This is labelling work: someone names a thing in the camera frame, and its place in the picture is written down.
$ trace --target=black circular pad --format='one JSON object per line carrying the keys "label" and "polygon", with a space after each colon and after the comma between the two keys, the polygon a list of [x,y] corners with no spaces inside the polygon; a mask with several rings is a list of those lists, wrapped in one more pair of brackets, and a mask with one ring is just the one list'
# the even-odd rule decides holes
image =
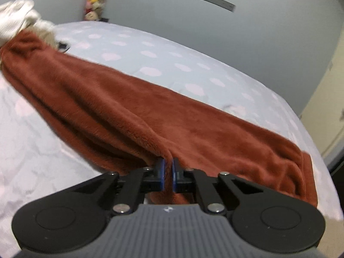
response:
{"label": "black circular pad", "polygon": [[325,230],[325,220],[315,207],[270,189],[242,197],[231,220],[243,240],[274,253],[317,246]]}
{"label": "black circular pad", "polygon": [[57,230],[70,226],[75,220],[74,210],[67,207],[50,207],[40,211],[37,223],[44,229]]}
{"label": "black circular pad", "polygon": [[20,208],[12,231],[21,248],[62,253],[95,240],[106,227],[104,211],[89,195],[64,192]]}
{"label": "black circular pad", "polygon": [[287,207],[270,207],[261,213],[262,221],[269,227],[277,230],[288,230],[296,227],[300,221],[300,215]]}

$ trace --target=white cloth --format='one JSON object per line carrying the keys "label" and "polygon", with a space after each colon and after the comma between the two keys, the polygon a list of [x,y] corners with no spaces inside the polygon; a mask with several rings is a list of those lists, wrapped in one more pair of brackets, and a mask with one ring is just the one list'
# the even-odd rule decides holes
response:
{"label": "white cloth", "polygon": [[15,0],[0,5],[0,47],[29,25],[54,31],[55,25],[41,19],[32,0]]}

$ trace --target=light blue bedsheet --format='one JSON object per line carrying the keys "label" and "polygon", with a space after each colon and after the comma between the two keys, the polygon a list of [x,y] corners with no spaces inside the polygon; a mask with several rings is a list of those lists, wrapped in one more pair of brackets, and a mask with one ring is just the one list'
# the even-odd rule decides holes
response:
{"label": "light blue bedsheet", "polygon": [[[165,86],[292,140],[312,156],[319,210],[343,218],[312,139],[285,100],[262,83],[185,46],[114,24],[63,24],[57,38],[72,45],[71,55]],[[0,256],[9,258],[19,250],[10,225],[18,208],[99,174],[0,74]]]}

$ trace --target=metal screw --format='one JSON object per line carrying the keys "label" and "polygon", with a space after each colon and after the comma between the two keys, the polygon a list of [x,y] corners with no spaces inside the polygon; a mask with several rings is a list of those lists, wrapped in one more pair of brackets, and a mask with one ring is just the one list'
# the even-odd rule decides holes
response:
{"label": "metal screw", "polygon": [[214,213],[223,212],[225,210],[225,207],[222,204],[219,203],[213,203],[207,206],[208,210]]}
{"label": "metal screw", "polygon": [[130,206],[128,206],[127,204],[117,204],[114,205],[113,208],[114,212],[117,213],[126,213],[130,210]]}

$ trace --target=beige cloth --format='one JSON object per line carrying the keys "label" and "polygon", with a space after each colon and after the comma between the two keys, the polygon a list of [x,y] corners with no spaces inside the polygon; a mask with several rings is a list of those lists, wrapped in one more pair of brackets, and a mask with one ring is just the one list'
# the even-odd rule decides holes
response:
{"label": "beige cloth", "polygon": [[54,32],[55,25],[42,20],[33,6],[32,0],[15,0],[0,5],[0,47],[30,25],[39,30]]}
{"label": "beige cloth", "polygon": [[47,31],[44,28],[39,28],[36,26],[30,25],[26,30],[30,30],[35,33],[42,41],[52,46],[54,49],[58,49],[58,43],[55,40],[54,32]]}
{"label": "beige cloth", "polygon": [[338,258],[344,252],[344,221],[325,217],[326,229],[318,246],[328,258]]}

